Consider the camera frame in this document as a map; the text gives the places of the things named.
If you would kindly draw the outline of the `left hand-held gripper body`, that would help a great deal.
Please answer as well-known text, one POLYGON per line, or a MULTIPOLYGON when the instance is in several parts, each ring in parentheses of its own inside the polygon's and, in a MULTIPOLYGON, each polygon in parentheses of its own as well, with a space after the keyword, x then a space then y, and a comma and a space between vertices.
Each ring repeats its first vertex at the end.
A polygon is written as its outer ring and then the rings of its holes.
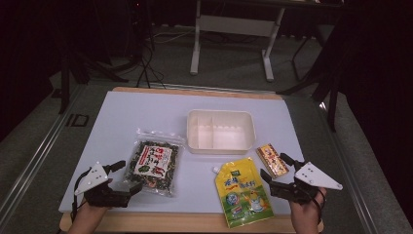
POLYGON ((131 196, 126 191, 114 191, 109 186, 107 174, 99 162, 82 173, 75 182, 73 208, 77 197, 83 195, 91 206, 126 208, 131 196))

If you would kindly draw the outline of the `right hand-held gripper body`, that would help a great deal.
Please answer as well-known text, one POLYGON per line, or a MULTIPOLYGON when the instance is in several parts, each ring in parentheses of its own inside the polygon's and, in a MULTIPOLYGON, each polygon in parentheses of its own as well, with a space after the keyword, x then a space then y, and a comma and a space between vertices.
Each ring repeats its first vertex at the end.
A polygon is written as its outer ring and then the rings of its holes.
POLYGON ((343 189, 341 183, 311 162, 294 161, 292 166, 295 169, 293 182, 286 184, 270 180, 272 196, 298 204, 307 204, 316 198, 321 187, 335 190, 343 189))

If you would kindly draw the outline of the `yellow spouted sauce pouch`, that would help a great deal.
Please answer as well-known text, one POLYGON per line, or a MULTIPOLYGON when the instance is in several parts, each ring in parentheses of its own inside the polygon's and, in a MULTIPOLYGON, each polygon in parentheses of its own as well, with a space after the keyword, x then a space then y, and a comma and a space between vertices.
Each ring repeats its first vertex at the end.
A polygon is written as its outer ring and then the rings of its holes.
POLYGON ((274 216, 261 177, 251 158, 225 163, 215 186, 229 228, 236 228, 274 216))

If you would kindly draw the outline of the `clear bag of dried seaweed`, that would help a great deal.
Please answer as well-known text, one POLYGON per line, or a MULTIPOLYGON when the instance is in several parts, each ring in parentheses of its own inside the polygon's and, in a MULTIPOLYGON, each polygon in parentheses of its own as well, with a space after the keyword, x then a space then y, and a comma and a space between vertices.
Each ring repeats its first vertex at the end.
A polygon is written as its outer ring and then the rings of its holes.
POLYGON ((143 191, 172 197, 185 143, 185 138, 177 134, 138 129, 124 182, 129 187, 141 184, 143 191))

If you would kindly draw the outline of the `white plastic container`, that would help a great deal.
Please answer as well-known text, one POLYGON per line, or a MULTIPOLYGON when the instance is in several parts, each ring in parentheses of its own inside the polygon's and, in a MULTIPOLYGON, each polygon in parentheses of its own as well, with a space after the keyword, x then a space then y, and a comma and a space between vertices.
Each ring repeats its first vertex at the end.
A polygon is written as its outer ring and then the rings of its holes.
POLYGON ((193 154, 243 155, 256 140, 245 111, 194 109, 187 116, 187 144, 193 154))

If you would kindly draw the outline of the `person's left hand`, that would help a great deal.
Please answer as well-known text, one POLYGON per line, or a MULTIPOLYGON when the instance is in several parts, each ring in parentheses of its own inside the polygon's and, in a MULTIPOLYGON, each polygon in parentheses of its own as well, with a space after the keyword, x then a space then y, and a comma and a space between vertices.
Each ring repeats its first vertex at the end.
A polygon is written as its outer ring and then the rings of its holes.
POLYGON ((84 202, 78 209, 67 234, 94 234, 107 211, 107 207, 91 206, 88 202, 84 202))

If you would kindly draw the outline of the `person's right hand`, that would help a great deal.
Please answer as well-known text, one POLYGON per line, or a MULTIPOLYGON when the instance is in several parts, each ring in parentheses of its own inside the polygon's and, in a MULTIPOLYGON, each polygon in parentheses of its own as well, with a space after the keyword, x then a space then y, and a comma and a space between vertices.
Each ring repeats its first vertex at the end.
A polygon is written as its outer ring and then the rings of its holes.
POLYGON ((326 189, 319 188, 319 192, 315 200, 300 205, 290 202, 291 222, 296 231, 296 234, 319 234, 319 221, 321 218, 321 209, 325 203, 326 189))

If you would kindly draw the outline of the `small orange seasoning packet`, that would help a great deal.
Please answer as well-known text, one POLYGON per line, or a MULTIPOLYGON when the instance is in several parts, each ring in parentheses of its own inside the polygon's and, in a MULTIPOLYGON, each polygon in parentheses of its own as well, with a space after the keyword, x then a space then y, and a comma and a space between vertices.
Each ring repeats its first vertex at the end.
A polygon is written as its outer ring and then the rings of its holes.
POLYGON ((256 153, 272 178, 284 176, 289 172, 288 167, 271 143, 258 147, 256 153))

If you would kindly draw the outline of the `white table mat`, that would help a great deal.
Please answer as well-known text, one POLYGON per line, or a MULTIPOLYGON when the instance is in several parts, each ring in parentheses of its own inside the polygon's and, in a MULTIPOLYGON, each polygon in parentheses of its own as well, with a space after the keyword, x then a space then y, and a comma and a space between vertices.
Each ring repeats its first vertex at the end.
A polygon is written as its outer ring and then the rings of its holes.
MULTIPOLYGON (((111 165, 130 159, 136 131, 159 131, 186 136, 187 114, 193 109, 245 111, 252 116, 255 148, 270 143, 278 152, 302 160, 303 153, 286 103, 279 97, 263 98, 210 93, 177 94, 109 92, 94 122, 92 132, 71 178, 95 163, 111 165)), ((175 195, 164 197, 148 192, 134 195, 128 212, 212 213, 222 212, 215 187, 214 167, 243 158, 243 155, 201 155, 184 151, 175 179, 175 195)))

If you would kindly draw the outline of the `black tripod stand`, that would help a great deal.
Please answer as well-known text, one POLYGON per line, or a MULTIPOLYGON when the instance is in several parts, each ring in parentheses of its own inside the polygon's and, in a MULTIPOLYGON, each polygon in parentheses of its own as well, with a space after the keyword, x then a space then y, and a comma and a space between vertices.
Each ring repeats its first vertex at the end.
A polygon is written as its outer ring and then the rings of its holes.
POLYGON ((332 132, 336 132, 335 113, 339 83, 340 75, 338 74, 338 68, 331 68, 328 64, 324 63, 320 59, 317 59, 312 68, 306 74, 304 81, 289 89, 277 91, 277 94, 289 96, 300 90, 308 88, 311 85, 318 84, 311 95, 311 99, 314 102, 321 104, 326 96, 329 96, 327 123, 330 130, 332 132))
POLYGON ((89 82, 90 78, 88 72, 85 70, 85 64, 112 81, 126 82, 126 79, 115 75, 80 52, 63 52, 61 55, 60 93, 58 95, 60 98, 59 114, 62 114, 67 109, 70 102, 69 73, 72 73, 75 79, 81 84, 87 84, 89 82))

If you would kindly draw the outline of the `metal floor rail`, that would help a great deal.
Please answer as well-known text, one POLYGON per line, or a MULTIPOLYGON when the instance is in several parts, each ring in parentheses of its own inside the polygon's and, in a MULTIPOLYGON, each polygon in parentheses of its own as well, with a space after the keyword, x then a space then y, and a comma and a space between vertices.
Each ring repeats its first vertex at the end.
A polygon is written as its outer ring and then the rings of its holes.
POLYGON ((59 205, 79 161, 93 121, 90 88, 74 88, 67 109, 46 98, 0 143, 0 227, 60 217, 59 205), (71 114, 89 115, 86 127, 66 127, 71 114))
POLYGON ((322 125, 327 137, 325 143, 331 147, 331 153, 328 156, 331 164, 327 168, 338 176, 344 184, 343 196, 337 196, 334 192, 333 200, 335 204, 351 210, 350 214, 342 214, 342 218, 347 223, 350 223, 352 219, 356 219, 360 230, 359 234, 378 234, 376 224, 358 186, 355 169, 349 161, 349 153, 345 150, 345 146, 337 133, 331 130, 329 124, 324 121, 322 125))

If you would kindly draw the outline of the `black floor bracket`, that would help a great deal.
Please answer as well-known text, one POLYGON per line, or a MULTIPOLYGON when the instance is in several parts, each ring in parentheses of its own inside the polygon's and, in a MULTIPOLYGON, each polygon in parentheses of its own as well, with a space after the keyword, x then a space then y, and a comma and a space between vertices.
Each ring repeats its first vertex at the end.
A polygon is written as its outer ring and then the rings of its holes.
POLYGON ((86 127, 89 123, 90 116, 83 114, 71 114, 66 121, 66 127, 86 127))

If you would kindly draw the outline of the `white metal desk frame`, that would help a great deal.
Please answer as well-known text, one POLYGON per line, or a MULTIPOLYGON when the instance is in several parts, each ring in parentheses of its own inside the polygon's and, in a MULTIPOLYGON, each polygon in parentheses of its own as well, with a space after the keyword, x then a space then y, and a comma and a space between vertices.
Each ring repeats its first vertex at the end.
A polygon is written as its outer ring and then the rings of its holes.
POLYGON ((275 77, 273 74, 270 55, 282 24, 285 8, 280 8, 274 21, 259 19, 239 19, 203 15, 201 13, 202 1, 203 0, 196 1, 195 40, 190 66, 190 74, 197 75, 199 72, 201 50, 200 36, 202 31, 241 34, 267 37, 269 39, 269 44, 265 50, 261 51, 261 56, 266 80, 268 82, 273 82, 275 80, 275 77))

